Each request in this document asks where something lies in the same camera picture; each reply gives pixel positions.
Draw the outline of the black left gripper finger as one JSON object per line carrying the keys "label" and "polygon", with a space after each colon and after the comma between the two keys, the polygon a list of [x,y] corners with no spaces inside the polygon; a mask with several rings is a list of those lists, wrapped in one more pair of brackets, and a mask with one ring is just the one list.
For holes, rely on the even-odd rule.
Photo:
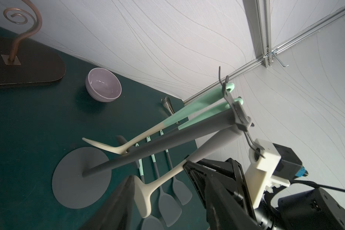
{"label": "black left gripper finger", "polygon": [[125,178],[81,230],[128,230],[135,194],[134,177]]}

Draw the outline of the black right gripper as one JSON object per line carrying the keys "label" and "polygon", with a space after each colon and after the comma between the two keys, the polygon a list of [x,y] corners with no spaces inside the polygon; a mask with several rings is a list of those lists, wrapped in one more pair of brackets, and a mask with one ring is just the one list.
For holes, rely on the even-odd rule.
{"label": "black right gripper", "polygon": [[211,230],[259,228],[242,166],[232,158],[224,162],[187,161],[183,169],[206,209]]}

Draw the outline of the grey cream handled spoon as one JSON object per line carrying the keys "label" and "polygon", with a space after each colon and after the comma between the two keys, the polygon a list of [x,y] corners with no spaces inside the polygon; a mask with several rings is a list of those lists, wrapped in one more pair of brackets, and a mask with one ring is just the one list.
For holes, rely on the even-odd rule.
{"label": "grey cream handled spoon", "polygon": [[147,190],[147,193],[151,196],[152,193],[158,187],[162,186],[162,184],[170,180],[173,176],[183,171],[183,166],[188,161],[192,163],[196,163],[206,158],[207,156],[211,155],[215,151],[228,145],[230,142],[236,140],[243,134],[244,132],[239,130],[239,128],[236,125],[233,125],[229,128],[225,128],[217,132],[214,136],[212,136],[209,140],[207,140],[202,146],[200,146],[195,152],[190,154],[185,160],[183,160],[180,164],[178,164],[172,170],[170,170],[169,172],[167,172],[165,175],[155,180],[154,182],[146,184],[145,188]]}

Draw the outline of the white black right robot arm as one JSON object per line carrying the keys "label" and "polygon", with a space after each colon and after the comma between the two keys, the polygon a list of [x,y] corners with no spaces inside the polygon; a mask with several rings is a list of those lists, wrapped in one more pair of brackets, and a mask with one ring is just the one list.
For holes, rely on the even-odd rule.
{"label": "white black right robot arm", "polygon": [[345,209],[327,193],[326,186],[289,195],[271,206],[281,186],[265,192],[260,206],[252,206],[242,166],[229,158],[224,162],[201,160],[183,165],[207,211],[212,230],[345,230]]}

